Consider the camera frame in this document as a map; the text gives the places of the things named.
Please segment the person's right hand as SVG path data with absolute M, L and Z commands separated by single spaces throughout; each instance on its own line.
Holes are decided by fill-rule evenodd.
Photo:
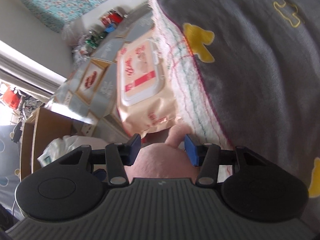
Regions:
M 129 181 L 135 178 L 190 178 L 195 181 L 199 168 L 191 164 L 186 152 L 179 148 L 185 135 L 193 130 L 187 124 L 177 124 L 169 130 L 165 142 L 142 148 L 132 166 L 126 166 Z

